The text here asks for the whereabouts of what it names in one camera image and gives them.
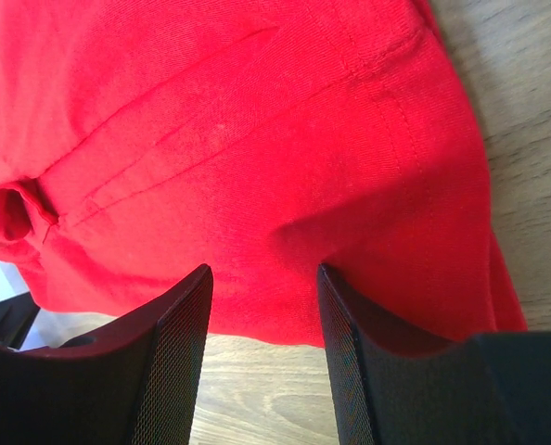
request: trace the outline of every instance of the wood grain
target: wood grain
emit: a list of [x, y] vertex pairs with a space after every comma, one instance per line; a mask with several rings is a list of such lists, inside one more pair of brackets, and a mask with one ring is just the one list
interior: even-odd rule
[[[486, 140], [515, 287], [530, 327], [551, 329], [551, 0], [432, 4]], [[211, 336], [191, 443], [337, 443], [325, 353]]]

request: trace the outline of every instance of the black plastic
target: black plastic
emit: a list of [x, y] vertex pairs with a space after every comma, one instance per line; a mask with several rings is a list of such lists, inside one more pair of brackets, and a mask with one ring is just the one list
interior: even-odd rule
[[211, 308], [200, 266], [62, 348], [0, 346], [0, 444], [186, 444]]
[[453, 343], [318, 272], [340, 444], [551, 445], [551, 333]]
[[0, 301], [0, 345], [19, 350], [39, 310], [30, 292]]

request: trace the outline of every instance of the wooden table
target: wooden table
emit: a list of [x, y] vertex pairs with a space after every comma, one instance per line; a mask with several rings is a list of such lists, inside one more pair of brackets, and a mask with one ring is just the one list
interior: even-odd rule
[[[432, 3], [485, 135], [515, 287], [530, 327], [551, 329], [551, 0]], [[325, 353], [211, 336], [191, 443], [338, 443]]]

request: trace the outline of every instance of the red cap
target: red cap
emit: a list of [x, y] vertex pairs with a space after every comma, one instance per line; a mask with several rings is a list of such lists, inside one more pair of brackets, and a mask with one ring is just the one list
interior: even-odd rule
[[0, 259], [121, 315], [206, 262], [210, 329], [322, 345], [315, 274], [438, 335], [524, 329], [424, 0], [0, 2]]

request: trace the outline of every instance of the seam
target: seam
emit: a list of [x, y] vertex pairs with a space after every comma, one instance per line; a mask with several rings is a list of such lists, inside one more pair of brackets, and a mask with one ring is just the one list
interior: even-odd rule
[[[368, 63], [366, 62], [366, 60], [364, 60], [364, 58], [360, 55], [359, 51], [358, 51], [358, 46], [352, 36], [352, 34], [350, 33], [350, 30], [348, 29], [348, 27], [345, 25], [345, 23], [342, 22], [341, 18], [340, 18], [340, 14], [337, 10], [337, 8], [335, 7], [335, 4], [333, 2], [330, 2], [334, 12], [335, 12], [335, 17], [336, 17], [336, 20], [338, 22], [338, 24], [342, 27], [342, 29], [346, 32], [346, 34], [348, 35], [348, 38], [350, 39], [350, 42], [352, 43], [352, 46], [354, 47], [355, 49], [355, 52], [356, 52], [356, 55], [357, 57], [360, 59], [361, 61], [361, 64], [362, 64], [362, 67], [363, 69], [368, 69], [369, 66], [368, 66]], [[420, 29], [418, 28], [417, 29], [417, 32], [414, 32], [413, 33], [413, 36], [415, 35], [419, 35], [420, 34]], [[402, 40], [401, 41], [401, 44], [404, 44], [407, 40], [409, 40], [409, 37]], [[383, 89], [389, 94], [389, 96], [391, 97], [391, 99], [393, 100], [393, 102], [395, 103], [395, 107], [397, 107], [399, 109], [399, 111], [401, 112], [401, 115], [402, 115], [402, 119], [403, 119], [403, 122], [404, 122], [404, 126], [405, 126], [405, 129], [407, 131], [407, 134], [408, 134], [408, 137], [409, 137], [409, 140], [410, 140], [410, 148], [412, 150], [412, 152], [414, 153], [414, 158], [415, 158], [415, 161], [416, 161], [416, 166], [417, 166], [417, 170], [418, 170], [418, 174], [420, 176], [420, 178], [422, 178], [423, 180], [423, 183], [424, 183], [424, 192], [427, 196], [427, 201], [428, 201], [428, 208], [429, 208], [429, 212], [428, 212], [428, 218], [429, 218], [429, 225], [432, 223], [432, 220], [433, 220], [433, 216], [432, 216], [432, 208], [431, 208], [431, 204], [432, 204], [432, 196], [430, 194], [430, 189], [429, 189], [429, 182], [428, 180], [426, 179], [426, 176], [424, 175], [424, 171], [422, 169], [422, 164], [420, 162], [420, 159], [419, 159], [419, 156], [417, 154], [417, 150], [416, 150], [416, 143], [415, 143], [415, 140], [414, 140], [414, 135], [412, 133], [412, 130], [411, 130], [411, 126], [407, 120], [407, 117], [405, 116], [405, 110], [404, 110], [404, 107], [401, 105], [401, 102], [399, 101], [399, 99], [397, 98], [397, 96], [392, 92], [392, 90], [389, 88], [389, 86], [385, 83], [385, 81], [383, 80], [383, 76], [381, 76], [378, 81], [380, 82], [381, 86], [383, 87]], [[377, 109], [378, 109], [378, 113], [380, 114], [380, 117], [381, 119], [383, 119], [383, 121], [385, 122], [385, 126], [386, 126], [386, 130], [387, 130], [387, 134], [389, 135], [389, 138], [390, 138], [390, 141], [391, 141], [391, 146], [393, 148], [393, 152], [395, 153], [395, 158], [397, 160], [397, 163], [398, 163], [398, 167], [399, 167], [399, 157], [398, 157], [398, 154], [397, 154], [397, 150], [395, 148], [395, 144], [392, 142], [392, 138], [391, 138], [391, 129], [389, 127], [389, 123], [384, 119], [383, 117], [383, 113], [380, 109], [380, 107], [378, 106], [378, 103], [377, 101], [374, 99], [374, 97], [372, 97], [371, 95], [371, 98], [373, 99], [373, 102], [375, 103], [375, 105], [377, 106]], [[407, 186], [405, 184], [405, 180], [402, 179], [402, 184], [404, 185], [404, 193], [405, 193], [405, 196], [406, 197], [409, 197], [409, 192], [407, 190]], [[414, 203], [414, 200], [412, 197], [409, 198], [409, 201], [412, 202], [412, 204]], [[412, 239], [414, 239], [415, 237], [415, 230], [412, 230]], [[429, 260], [429, 248], [426, 247], [425, 250], [424, 250], [424, 264], [425, 264], [425, 267], [426, 267], [426, 270], [430, 273], [431, 272], [431, 269], [430, 269], [430, 260]], [[430, 295], [430, 275], [429, 273], [426, 274], [426, 289], [428, 291], [428, 294]]]
[[175, 74], [173, 74], [172, 76], [168, 77], [167, 79], [165, 79], [164, 81], [162, 82], [159, 82], [159, 83], [156, 83], [154, 84], [153, 86], [151, 86], [149, 89], [147, 89], [146, 91], [142, 92], [140, 95], [137, 95], [136, 97], [134, 97], [133, 99], [129, 100], [128, 102], [126, 102], [125, 104], [121, 105], [120, 107], [118, 107], [115, 111], [113, 111], [112, 113], [110, 113], [102, 122], [100, 122], [98, 125], [95, 126], [95, 128], [93, 130], [91, 130], [86, 136], [84, 136], [80, 142], [78, 142], [73, 148], [70, 149], [70, 151], [68, 151], [67, 153], [64, 153], [60, 158], [58, 158], [57, 160], [53, 161], [53, 163], [51, 165], [49, 165], [42, 173], [40, 173], [38, 176], [42, 176], [44, 174], [46, 174], [49, 170], [51, 170], [52, 168], [54, 168], [57, 164], [59, 164], [62, 160], [64, 160], [64, 158], [68, 157], [71, 153], [73, 153], [76, 149], [78, 149], [80, 146], [82, 146], [89, 138], [92, 137], [92, 135], [94, 133], [96, 133], [98, 130], [100, 130], [107, 122], [109, 122], [111, 119], [113, 119], [115, 116], [117, 116], [119, 113], [121, 113], [122, 111], [125, 111], [126, 109], [128, 108], [131, 108], [133, 106], [135, 106], [136, 104], [138, 104], [139, 102], [141, 102], [142, 100], [144, 100], [148, 95], [152, 94], [153, 92], [155, 92], [156, 90], [158, 90], [159, 88], [161, 88], [162, 86], [166, 85], [167, 83], [170, 83], [172, 82], [176, 77], [178, 76], [181, 76], [187, 72], [189, 72], [190, 70], [193, 70], [195, 68], [197, 68], [199, 65], [205, 63], [206, 61], [212, 59], [213, 57], [216, 57], [220, 54], [222, 54], [224, 51], [227, 51], [228, 49], [232, 48], [233, 46], [235, 45], [238, 45], [242, 42], [244, 42], [245, 40], [253, 37], [254, 35], [256, 34], [259, 34], [261, 32], [268, 32], [268, 31], [272, 31], [272, 30], [277, 30], [278, 27], [276, 26], [271, 26], [271, 27], [267, 27], [267, 28], [261, 28], [260, 30], [257, 30], [257, 31], [254, 31], [254, 32], [251, 32], [247, 35], [245, 35], [244, 37], [236, 40], [235, 42], [233, 42], [232, 44], [229, 44], [227, 46], [225, 46], [224, 48], [221, 48], [219, 51], [216, 51], [215, 53], [211, 53], [209, 55], [207, 55], [206, 57], [204, 57], [203, 59], [201, 60], [198, 60], [196, 63], [194, 63], [193, 65], [190, 65], [190, 66], [187, 66], [185, 69], [183, 70], [179, 70], [178, 72], [176, 72]]
[[[352, 42], [352, 45], [354, 47], [354, 49], [356, 50], [356, 55], [360, 58], [361, 60], [361, 63], [363, 66], [366, 65], [365, 61], [363, 58], [360, 57], [360, 55], [358, 54], [358, 48], [357, 48], [357, 45], [356, 45], [356, 42], [353, 40], [353, 38], [350, 36], [350, 33], [348, 32], [346, 26], [341, 22], [341, 19], [339, 17], [339, 13], [338, 13], [338, 10], [335, 8], [335, 6], [333, 4], [332, 5], [332, 8], [335, 12], [335, 19], [336, 21], [338, 22], [338, 24], [342, 27], [342, 29], [346, 32], [346, 34], [348, 35], [348, 37], [350, 38], [351, 42]], [[358, 73], [353, 70], [352, 68], [350, 68], [350, 65], [348, 64], [347, 60], [345, 59], [345, 57], [343, 56], [343, 54], [341, 53], [340, 49], [334, 45], [331, 40], [328, 38], [327, 36], [327, 33], [325, 32], [324, 30], [324, 27], [323, 27], [323, 24], [314, 16], [313, 12], [311, 11], [310, 7], [308, 5], [306, 5], [306, 8], [311, 16], [311, 18], [315, 21], [315, 23], [317, 24], [317, 26], [319, 27], [319, 29], [321, 30], [321, 33], [324, 34], [326, 40], [329, 42], [329, 44], [331, 45], [331, 47], [338, 53], [340, 59], [341, 59], [341, 63], [343, 64], [343, 67], [352, 75], [352, 77], [354, 79], [358, 79]], [[380, 109], [380, 106], [378, 105], [378, 102], [377, 100], [374, 98], [374, 95], [372, 94], [372, 92], [370, 91], [370, 88], [368, 88], [368, 85], [366, 86], [366, 89], [368, 90], [368, 96], [370, 97], [370, 99], [372, 100], [372, 102], [375, 104], [375, 107], [377, 108], [377, 111], [378, 111], [378, 115], [380, 116], [381, 120], [383, 121], [383, 123], [385, 124], [385, 129], [386, 129], [386, 133], [387, 133], [387, 136], [389, 138], [389, 141], [391, 143], [391, 150], [393, 152], [393, 156], [395, 158], [395, 166], [396, 166], [396, 169], [397, 169], [397, 172], [399, 174], [399, 177], [400, 177], [400, 181], [402, 183], [402, 188], [404, 190], [404, 194], [406, 197], [409, 197], [409, 194], [407, 192], [407, 186], [406, 186], [406, 183], [405, 183], [405, 178], [404, 178], [404, 175], [403, 175], [403, 171], [402, 171], [402, 167], [401, 167], [401, 162], [399, 160], [399, 155], [397, 153], [397, 148], [395, 146], [395, 143], [393, 142], [393, 138], [391, 136], [391, 128], [389, 126], [389, 123], [387, 122], [387, 120], [385, 119], [385, 117], [383, 116], [383, 113], [382, 113], [382, 110]]]
[[159, 185], [163, 185], [163, 184], [166, 184], [168, 183], [169, 181], [173, 180], [174, 178], [182, 175], [182, 174], [185, 174], [187, 172], [191, 172], [192, 170], [196, 169], [197, 167], [203, 165], [204, 163], [206, 162], [209, 162], [210, 160], [212, 159], [215, 159], [216, 157], [220, 156], [221, 154], [223, 154], [226, 150], [232, 148], [233, 146], [239, 144], [240, 142], [244, 141], [247, 137], [249, 137], [251, 134], [255, 133], [257, 130], [261, 129], [263, 126], [267, 125], [268, 123], [276, 120], [276, 119], [279, 119], [281, 116], [285, 115], [286, 113], [289, 113], [292, 109], [294, 109], [295, 107], [297, 107], [299, 104], [302, 104], [304, 102], [306, 102], [307, 100], [310, 100], [312, 99], [313, 97], [317, 96], [317, 95], [320, 95], [323, 91], [325, 91], [327, 88], [330, 88], [332, 85], [335, 85], [337, 83], [341, 83], [341, 82], [344, 82], [346, 79], [348, 78], [348, 76], [344, 76], [340, 79], [337, 79], [335, 82], [332, 82], [332, 83], [329, 83], [327, 85], [325, 85], [323, 88], [319, 89], [318, 91], [312, 93], [311, 95], [308, 95], [306, 98], [304, 98], [303, 100], [301, 101], [298, 101], [294, 104], [292, 104], [290, 107], [288, 108], [285, 108], [283, 109], [282, 111], [280, 111], [279, 113], [275, 114], [274, 116], [270, 117], [269, 119], [265, 120], [264, 122], [262, 122], [262, 124], [260, 125], [257, 125], [255, 127], [253, 127], [247, 134], [245, 134], [244, 136], [240, 137], [239, 139], [237, 139], [236, 141], [234, 141], [233, 143], [229, 144], [228, 146], [225, 146], [224, 148], [218, 150], [217, 152], [213, 153], [212, 155], [209, 155], [207, 158], [205, 159], [202, 159], [200, 160], [198, 163], [194, 164], [194, 165], [190, 165], [188, 166], [187, 168], [185, 168], [184, 170], [180, 171], [180, 172], [177, 172], [173, 175], [171, 175], [170, 177], [168, 178], [165, 178], [161, 181], [158, 181], [157, 183], [155, 184], [152, 184], [142, 190], [138, 190], [136, 192], [133, 192], [131, 194], [129, 194], [128, 196], [126, 197], [121, 197], [120, 199], [117, 199], [116, 201], [113, 201], [111, 202], [110, 204], [108, 204], [107, 206], [105, 207], [100, 207], [98, 206], [95, 202], [94, 204], [98, 207], [98, 209], [96, 211], [94, 211], [93, 213], [81, 218], [81, 220], [79, 220], [78, 222], [74, 222], [72, 223], [71, 225], [69, 225], [69, 228], [72, 228], [72, 227], [76, 227], [78, 226], [79, 224], [89, 220], [90, 218], [93, 218], [95, 217], [98, 213], [102, 212], [102, 211], [106, 211], [108, 209], [110, 209], [111, 207], [117, 205], [117, 204], [120, 204], [121, 202], [123, 202], [124, 200], [127, 200], [131, 197], [136, 197], [138, 195], [141, 195], [142, 193], [146, 193], [148, 192], [149, 190], [159, 186]]
[[47, 237], [49, 236], [49, 232], [51, 232], [51, 228], [53, 227], [53, 225], [56, 225], [56, 224], [49, 225], [46, 228], [45, 236], [43, 236], [43, 241], [41, 241], [41, 245], [43, 245], [45, 243]]
[[[184, 121], [183, 123], [181, 123], [180, 125], [177, 125], [176, 128], [170, 130], [167, 134], [173, 134], [173, 133], [176, 133], [178, 132], [180, 129], [182, 129], [184, 126], [188, 125], [192, 120], [194, 120], [196, 117], [198, 116], [198, 114], [194, 114], [193, 116], [191, 116], [189, 119], [187, 119], [186, 121]], [[153, 150], [154, 148], [156, 148], [158, 146], [159, 143], [161, 143], [164, 139], [166, 138], [166, 134], [164, 136], [162, 136], [158, 141], [156, 141], [152, 147], [150, 147], [148, 150], [144, 151], [140, 156], [138, 156], [136, 159], [134, 159], [132, 162], [130, 162], [128, 165], [126, 165], [125, 167], [123, 167], [122, 169], [120, 169], [118, 172], [116, 172], [115, 174], [113, 174], [110, 178], [108, 178], [104, 183], [102, 184], [99, 184], [97, 187], [95, 187], [93, 190], [91, 190], [84, 198], [83, 198], [83, 201], [86, 201], [88, 199], [90, 199], [98, 190], [104, 188], [106, 185], [110, 184], [111, 182], [115, 181], [117, 178], [120, 178], [121, 176], [123, 176], [123, 174], [131, 169], [135, 164], [137, 164], [138, 162], [140, 162], [143, 158], [145, 158], [147, 156], [147, 154]], [[69, 210], [67, 211], [66, 213], [63, 213], [62, 215], [59, 215], [59, 216], [62, 216], [62, 217], [67, 217], [69, 214], [72, 213], [72, 210]]]

